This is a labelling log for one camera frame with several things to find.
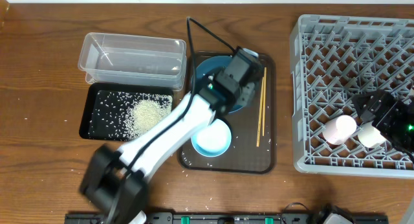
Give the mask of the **white plastic cup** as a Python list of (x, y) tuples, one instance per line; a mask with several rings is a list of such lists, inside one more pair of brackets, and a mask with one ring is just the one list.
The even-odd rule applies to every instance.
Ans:
[(358, 140), (366, 148), (376, 148), (385, 143), (386, 138), (373, 126), (373, 122), (368, 122), (360, 127), (357, 133)]

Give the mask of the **pink plastic cup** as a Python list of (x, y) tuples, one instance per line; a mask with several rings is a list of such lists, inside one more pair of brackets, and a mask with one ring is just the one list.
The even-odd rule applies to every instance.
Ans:
[(349, 115), (341, 115), (325, 124), (323, 138), (333, 145), (341, 145), (356, 131), (356, 121)]

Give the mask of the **light blue bowl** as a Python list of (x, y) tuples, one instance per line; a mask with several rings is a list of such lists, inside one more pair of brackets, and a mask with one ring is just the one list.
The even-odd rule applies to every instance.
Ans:
[(228, 124), (221, 119), (216, 119), (196, 133), (191, 138), (191, 144), (202, 156), (218, 157), (230, 147), (231, 140), (232, 132)]

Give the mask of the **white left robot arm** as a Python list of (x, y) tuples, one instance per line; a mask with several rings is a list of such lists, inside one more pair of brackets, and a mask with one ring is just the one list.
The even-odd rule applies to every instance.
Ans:
[(101, 223), (145, 223), (149, 181), (155, 172), (188, 139), (227, 115), (263, 75), (258, 53), (238, 47), (220, 71), (193, 78), (182, 102), (148, 132), (116, 151), (101, 145), (80, 185), (80, 193), (102, 213)]

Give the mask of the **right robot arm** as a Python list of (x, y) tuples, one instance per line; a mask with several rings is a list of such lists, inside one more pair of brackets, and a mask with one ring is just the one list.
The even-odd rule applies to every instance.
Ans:
[(413, 160), (413, 103), (405, 104), (385, 90), (354, 95), (351, 102), (363, 122)]

